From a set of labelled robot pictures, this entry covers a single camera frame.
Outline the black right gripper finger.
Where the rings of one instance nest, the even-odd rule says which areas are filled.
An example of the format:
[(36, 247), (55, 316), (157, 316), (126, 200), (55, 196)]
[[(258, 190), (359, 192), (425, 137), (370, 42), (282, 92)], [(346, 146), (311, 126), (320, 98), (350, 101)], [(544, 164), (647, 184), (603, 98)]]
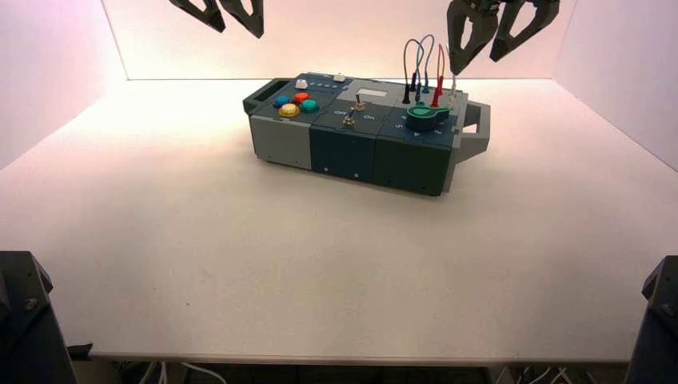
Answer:
[[(527, 26), (518, 34), (513, 35), (511, 29), (526, 3), (530, 3), (533, 6), (535, 14)], [(504, 12), (499, 21), (489, 57), (494, 62), (499, 62), (506, 55), (549, 26), (558, 15), (559, 10), (560, 1), (558, 0), (505, 1)]]
[[(459, 75), (493, 39), (498, 28), (498, 10), (472, 10), (466, 1), (451, 1), (447, 10), (450, 67)], [(471, 23), (469, 40), (462, 45), (465, 21)]]

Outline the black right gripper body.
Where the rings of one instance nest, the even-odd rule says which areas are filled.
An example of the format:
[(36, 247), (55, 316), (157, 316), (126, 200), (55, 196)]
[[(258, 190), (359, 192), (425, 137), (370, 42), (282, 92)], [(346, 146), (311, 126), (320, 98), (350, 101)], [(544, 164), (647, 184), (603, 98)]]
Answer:
[(500, 6), (507, 10), (509, 7), (520, 8), (524, 0), (467, 0), (466, 3), (472, 10), (498, 10)]

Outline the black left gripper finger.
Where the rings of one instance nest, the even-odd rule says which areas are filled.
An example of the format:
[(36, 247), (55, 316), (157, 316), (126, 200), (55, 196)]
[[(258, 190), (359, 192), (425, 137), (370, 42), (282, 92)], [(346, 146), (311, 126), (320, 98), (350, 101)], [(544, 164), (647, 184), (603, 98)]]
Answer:
[(207, 25), (218, 33), (225, 30), (224, 19), (214, 0), (203, 0), (203, 7), (198, 7), (189, 0), (169, 0), (169, 3), (184, 11), (188, 15)]
[(264, 34), (264, 1), (250, 0), (247, 10), (240, 0), (221, 0), (222, 8), (256, 38)]

